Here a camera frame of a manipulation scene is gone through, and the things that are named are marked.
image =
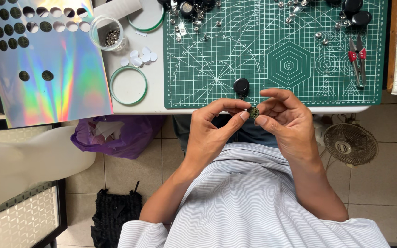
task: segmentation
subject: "striped shirt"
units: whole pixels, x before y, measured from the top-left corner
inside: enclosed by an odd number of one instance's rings
[[[168,233],[162,223],[130,221],[128,247],[389,247],[368,219],[321,220],[300,204],[279,149],[227,144],[183,197]]]

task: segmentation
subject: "holographic sheet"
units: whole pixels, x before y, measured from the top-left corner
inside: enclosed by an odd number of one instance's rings
[[[62,22],[66,25],[73,21],[78,25],[75,32],[67,27],[62,32],[53,28],[44,32],[39,28],[36,33],[27,29],[23,34],[4,33],[0,41],[8,43],[10,38],[18,41],[19,37],[27,37],[30,44],[22,48],[0,48],[0,94],[9,127],[23,127],[61,121],[71,121],[92,116],[113,114],[113,106],[108,91],[102,53],[92,44],[89,33],[80,29],[80,22],[94,19],[90,0],[0,0],[0,11],[8,12],[13,7],[21,11],[25,7],[35,10],[33,17],[24,14],[15,19],[12,15],[8,20],[0,17],[0,27],[9,24],[41,22],[53,25]],[[56,18],[49,13],[41,17],[36,13],[38,7],[48,11],[52,8],[62,10],[62,16]],[[66,17],[64,9],[71,8],[74,12],[79,8],[87,10],[84,18],[75,13],[74,17]],[[30,79],[26,82],[19,78],[21,71],[26,71]],[[52,72],[53,79],[45,81],[42,72]]]

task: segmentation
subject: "white desk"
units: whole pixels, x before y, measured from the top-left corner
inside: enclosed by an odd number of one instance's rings
[[[132,21],[135,25],[142,24],[146,28],[153,25],[160,18],[162,6],[155,0],[140,0],[142,10],[132,14]],[[158,60],[150,65],[143,65],[140,70],[148,80],[148,91],[145,98],[134,106],[125,106],[115,99],[113,101],[114,114],[191,114],[195,109],[166,109],[164,107],[164,78],[163,78],[163,44],[162,26],[148,33],[143,37],[135,33],[135,29],[128,24],[126,18],[120,20],[124,28],[124,34],[128,37],[129,46],[126,50],[119,53],[102,52],[105,70],[108,80],[120,65],[120,59],[124,56],[129,57],[130,51],[138,50],[142,53],[142,48],[147,46],[158,55]],[[140,74],[123,73],[119,74],[116,82],[135,82],[142,80]],[[332,106],[332,107],[309,107],[312,113],[357,113],[368,109],[370,106]]]

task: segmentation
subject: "cutting mat grid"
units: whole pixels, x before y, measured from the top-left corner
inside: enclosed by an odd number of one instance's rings
[[[259,91],[285,88],[308,106],[371,105],[381,101],[387,0],[364,1],[373,19],[364,28],[334,29],[340,6],[310,2],[287,24],[290,8],[273,0],[223,0],[205,14],[198,33],[181,15],[166,14],[163,30],[165,107],[198,108],[218,98],[238,98],[233,83],[250,82],[245,100],[265,100]],[[187,34],[176,41],[174,25]],[[322,38],[315,38],[321,32]],[[349,36],[361,35],[367,50],[367,86],[356,87],[347,57]],[[322,40],[327,37],[328,45]]]

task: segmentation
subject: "tiled floor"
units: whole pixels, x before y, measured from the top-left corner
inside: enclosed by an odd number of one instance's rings
[[[383,103],[397,96],[383,93]],[[335,161],[327,171],[329,182],[348,207],[350,217],[370,218],[378,224],[391,245],[397,245],[397,104],[372,106],[356,115],[379,144],[378,157],[355,169]],[[324,154],[325,166],[330,155]],[[90,225],[96,193],[128,194],[139,180],[143,201],[179,166],[183,152],[174,135],[171,118],[161,134],[136,160],[97,154],[86,171],[67,178],[68,229],[58,239],[58,248],[92,247]]]

